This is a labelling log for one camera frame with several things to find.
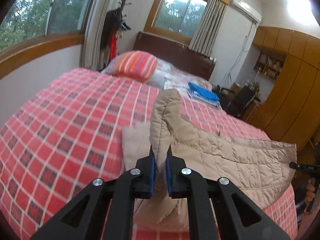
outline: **curved window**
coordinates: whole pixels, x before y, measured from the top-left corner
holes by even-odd
[[[90,0],[16,0],[0,25],[0,50],[51,33],[83,28]]]

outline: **wooden cabinet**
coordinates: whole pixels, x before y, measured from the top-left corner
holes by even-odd
[[[300,111],[297,119],[281,138],[288,143],[296,143],[299,149],[302,149],[320,123],[320,74],[317,73],[316,80],[312,90]]]
[[[318,126],[318,128],[315,131],[315,133],[313,134],[312,138],[316,143],[320,142],[320,126]]]
[[[273,49],[276,45],[279,31],[280,31],[279,28],[268,27],[262,46]]]
[[[255,45],[255,46],[258,46],[258,47],[262,46],[264,38],[266,36],[266,33],[267,33],[267,27],[260,26],[257,29],[257,32],[256,32],[256,34],[254,36],[253,41],[252,41],[252,44]]]
[[[264,27],[257,32],[261,51],[287,55],[273,90],[251,124],[272,140],[302,150],[315,134],[320,140],[320,39],[298,31]]]
[[[276,115],[283,101],[287,97],[300,69],[301,60],[288,55],[284,62],[282,71],[271,91],[268,99],[262,105],[259,113],[252,120],[251,124],[265,130],[273,117]]]
[[[296,120],[305,104],[316,78],[317,70],[302,61],[297,77],[279,111],[265,132],[275,141],[280,141]]]
[[[306,49],[303,55],[303,60],[310,65],[319,68],[320,62],[320,39],[308,35]]]
[[[280,29],[275,50],[288,54],[293,36],[293,30]]]
[[[247,109],[244,111],[244,113],[241,116],[241,120],[246,123],[251,123],[251,121],[254,119],[256,114],[260,110],[260,103],[258,103],[256,100],[253,100],[247,107]]]
[[[299,59],[303,59],[304,51],[306,49],[307,39],[308,39],[307,34],[294,31],[292,35],[289,54]]]

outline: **striped pillow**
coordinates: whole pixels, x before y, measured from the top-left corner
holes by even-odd
[[[156,70],[157,57],[144,51],[130,51],[117,57],[113,75],[147,82]]]

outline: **red checkered bedspread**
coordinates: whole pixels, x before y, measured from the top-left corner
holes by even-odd
[[[90,181],[123,172],[122,127],[149,121],[159,90],[128,79],[76,69],[53,81],[0,129],[1,211],[23,240]],[[198,127],[228,136],[268,139],[238,119],[189,99],[181,113]],[[294,193],[264,210],[294,239]],[[188,233],[133,227],[133,240],[181,240]]]

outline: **tree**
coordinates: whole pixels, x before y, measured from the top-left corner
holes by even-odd
[[[179,32],[192,37],[201,21],[205,5],[191,0],[188,3],[173,0],[172,3],[165,0],[155,21],[155,27]]]
[[[55,0],[49,33],[76,30],[86,0]],[[16,0],[0,25],[0,50],[43,36],[52,0]]]

